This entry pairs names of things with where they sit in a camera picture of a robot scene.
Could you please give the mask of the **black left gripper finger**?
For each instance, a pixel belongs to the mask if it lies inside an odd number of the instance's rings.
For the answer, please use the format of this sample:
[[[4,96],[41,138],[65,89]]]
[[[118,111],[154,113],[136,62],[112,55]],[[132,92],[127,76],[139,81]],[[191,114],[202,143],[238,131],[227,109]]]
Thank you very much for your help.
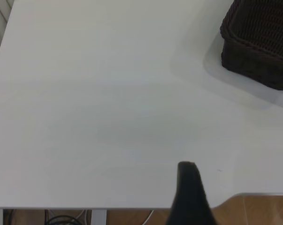
[[[178,164],[176,195],[166,224],[217,224],[208,204],[199,170],[192,162]]]

